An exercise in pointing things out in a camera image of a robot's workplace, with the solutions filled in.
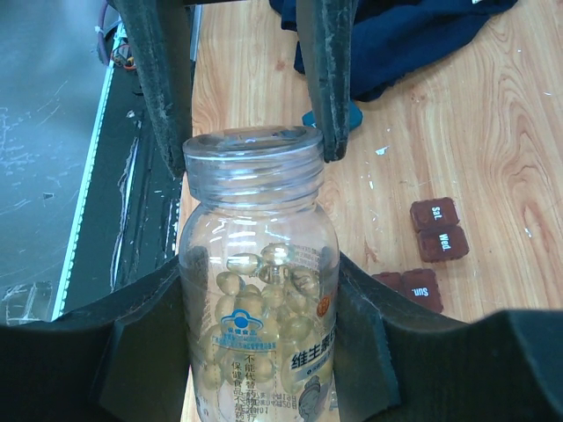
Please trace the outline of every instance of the clear plastic bottle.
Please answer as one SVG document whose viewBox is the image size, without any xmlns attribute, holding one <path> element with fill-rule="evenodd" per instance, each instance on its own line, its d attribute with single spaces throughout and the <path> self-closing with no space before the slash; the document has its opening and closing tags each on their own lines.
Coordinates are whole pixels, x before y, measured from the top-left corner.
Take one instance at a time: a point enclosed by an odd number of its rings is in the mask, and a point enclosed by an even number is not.
<svg viewBox="0 0 563 422">
<path fill-rule="evenodd" d="M 203 422 L 313 422 L 328 412 L 339 248 L 316 202 L 322 152 L 310 127 L 184 144 L 201 204 L 179 262 Z"/>
</svg>

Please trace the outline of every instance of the threaded bottle neck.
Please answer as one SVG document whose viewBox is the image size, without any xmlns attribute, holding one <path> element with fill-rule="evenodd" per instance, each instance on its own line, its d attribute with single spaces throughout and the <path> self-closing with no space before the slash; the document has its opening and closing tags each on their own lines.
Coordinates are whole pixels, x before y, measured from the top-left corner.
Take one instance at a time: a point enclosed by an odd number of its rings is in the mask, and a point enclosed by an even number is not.
<svg viewBox="0 0 563 422">
<path fill-rule="evenodd" d="M 324 182 L 322 134 L 312 127 L 199 135 L 184 155 L 190 193 L 211 207 L 274 209 L 314 199 Z"/>
</svg>

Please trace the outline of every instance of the gray floor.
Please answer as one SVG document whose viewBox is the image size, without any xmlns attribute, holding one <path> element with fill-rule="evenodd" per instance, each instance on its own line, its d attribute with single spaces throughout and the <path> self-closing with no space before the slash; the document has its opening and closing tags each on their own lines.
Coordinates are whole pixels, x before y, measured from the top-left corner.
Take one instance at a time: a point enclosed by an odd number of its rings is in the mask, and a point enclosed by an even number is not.
<svg viewBox="0 0 563 422">
<path fill-rule="evenodd" d="M 99 6 L 0 2 L 0 324 L 47 318 L 61 276 L 106 73 Z"/>
</svg>

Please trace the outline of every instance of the blue object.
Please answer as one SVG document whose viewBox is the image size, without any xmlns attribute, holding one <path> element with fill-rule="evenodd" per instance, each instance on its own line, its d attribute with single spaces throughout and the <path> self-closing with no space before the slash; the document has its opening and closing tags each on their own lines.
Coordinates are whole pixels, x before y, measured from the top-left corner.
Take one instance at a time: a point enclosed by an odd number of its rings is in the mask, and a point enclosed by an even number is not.
<svg viewBox="0 0 563 422">
<path fill-rule="evenodd" d="M 362 110 L 360 110 L 358 106 L 354 104 L 354 101 L 350 101 L 350 121 L 349 121 L 350 132 L 352 132 L 354 129 L 360 126 L 362 124 L 362 120 L 363 120 Z M 313 111 L 310 111 L 303 116 L 303 124 L 305 126 L 317 127 L 317 123 L 315 122 L 315 116 L 313 116 Z"/>
<path fill-rule="evenodd" d="M 281 28 L 296 31 L 296 0 L 269 0 Z M 359 0 L 352 30 L 350 98 L 370 101 L 418 68 L 468 44 L 517 0 Z M 294 68 L 304 73 L 297 44 Z"/>
</svg>

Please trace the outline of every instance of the vitamin capsule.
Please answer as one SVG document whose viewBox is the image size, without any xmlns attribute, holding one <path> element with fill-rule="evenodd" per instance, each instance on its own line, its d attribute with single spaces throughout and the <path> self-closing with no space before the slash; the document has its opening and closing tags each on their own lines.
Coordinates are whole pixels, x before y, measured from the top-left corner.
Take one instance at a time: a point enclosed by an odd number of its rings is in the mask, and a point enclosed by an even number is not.
<svg viewBox="0 0 563 422">
<path fill-rule="evenodd" d="M 270 309 L 278 309 L 284 301 L 283 288 L 281 286 L 265 286 L 262 289 L 262 298 Z"/>
<path fill-rule="evenodd" d="M 225 355 L 226 349 L 213 340 L 213 337 L 221 338 L 222 335 L 220 325 L 214 325 L 201 338 L 199 346 L 207 363 L 219 363 Z"/>
<path fill-rule="evenodd" d="M 260 289 L 254 286 L 253 284 L 247 284 L 246 287 L 243 289 L 243 292 L 248 295 L 262 296 Z"/>
<path fill-rule="evenodd" d="M 263 297 L 262 297 L 262 301 L 264 302 L 264 312 L 262 312 L 262 318 L 263 319 L 273 318 L 275 321 L 277 321 L 278 309 L 269 308 L 266 305 L 266 300 Z"/>
<path fill-rule="evenodd" d="M 245 356 L 232 351 L 227 352 L 221 359 L 221 369 L 229 384 L 234 384 L 235 380 L 242 382 L 246 377 Z"/>
<path fill-rule="evenodd" d="M 260 318 L 264 312 L 264 301 L 262 296 L 254 293 L 239 293 L 235 301 L 235 309 L 245 310 L 251 317 Z"/>
<path fill-rule="evenodd" d="M 229 296 L 236 296 L 245 288 L 245 282 L 235 273 L 225 271 L 217 275 L 217 286 L 223 293 Z"/>
<path fill-rule="evenodd" d="M 297 342 L 293 340 L 280 340 L 277 343 L 275 352 L 270 353 L 270 357 L 274 364 L 279 367 L 287 358 L 292 357 L 296 353 L 299 353 Z"/>
<path fill-rule="evenodd" d="M 282 266 L 289 263 L 296 255 L 290 244 L 269 244 L 262 250 L 262 259 L 271 266 Z"/>
<path fill-rule="evenodd" d="M 254 379 L 256 382 L 267 382 L 274 376 L 274 363 L 267 357 L 254 355 Z"/>
<path fill-rule="evenodd" d="M 301 295 L 318 299 L 320 295 L 318 276 L 309 268 L 299 266 L 291 270 L 291 282 Z"/>
<path fill-rule="evenodd" d="M 319 317 L 318 315 L 309 316 L 313 320 L 315 326 L 318 327 L 319 332 L 330 332 L 334 326 L 335 312 L 333 310 L 327 312 L 325 316 Z"/>
<path fill-rule="evenodd" d="M 291 277 L 288 266 L 263 266 L 258 278 L 267 284 L 283 284 Z"/>
<path fill-rule="evenodd" d="M 323 316 L 319 316 L 317 313 L 318 304 L 320 303 L 319 299 L 311 299 L 310 297 L 307 298 L 307 310 L 303 313 L 304 315 L 308 316 L 313 321 L 322 321 L 324 317 L 327 317 L 327 312 Z"/>
<path fill-rule="evenodd" d="M 273 316 L 265 318 L 262 323 L 264 326 L 258 335 L 264 343 L 274 343 L 280 338 L 280 328 Z"/>
<path fill-rule="evenodd" d="M 237 253 L 227 258 L 227 268 L 238 275 L 256 275 L 261 259 L 253 253 Z"/>
<path fill-rule="evenodd" d="M 218 324 L 221 323 L 221 318 L 232 315 L 235 309 L 235 298 L 233 296 L 221 296 L 215 305 L 215 320 Z"/>
<path fill-rule="evenodd" d="M 321 335 L 313 327 L 305 340 L 297 342 L 297 347 L 299 348 L 299 350 L 309 350 L 315 345 L 321 345 L 321 343 L 322 343 Z"/>
<path fill-rule="evenodd" d="M 290 318 L 296 317 L 297 314 L 289 308 L 287 304 L 283 304 L 281 307 L 277 309 L 277 316 L 276 320 L 278 324 L 283 324 Z"/>
<path fill-rule="evenodd" d="M 311 333 L 313 322 L 306 316 L 295 316 L 286 321 L 280 328 L 281 340 L 303 341 Z"/>
<path fill-rule="evenodd" d="M 206 364 L 203 369 L 202 379 L 206 389 L 219 389 L 224 381 L 223 371 L 216 363 Z"/>
<path fill-rule="evenodd" d="M 256 389 L 258 389 L 261 393 L 266 393 L 266 394 L 274 394 L 275 393 L 275 387 L 276 387 L 276 379 L 275 379 L 275 368 L 274 368 L 274 376 L 272 378 L 270 378 L 269 380 L 267 380 L 266 382 L 256 382 Z"/>
<path fill-rule="evenodd" d="M 307 298 L 297 291 L 293 283 L 286 283 L 283 286 L 283 293 L 285 302 L 291 310 L 301 315 L 307 312 Z"/>
<path fill-rule="evenodd" d="M 285 392 L 292 396 L 301 391 L 305 385 L 305 380 L 296 379 L 297 372 L 291 369 L 291 358 L 287 358 L 281 366 L 281 385 Z"/>
</svg>

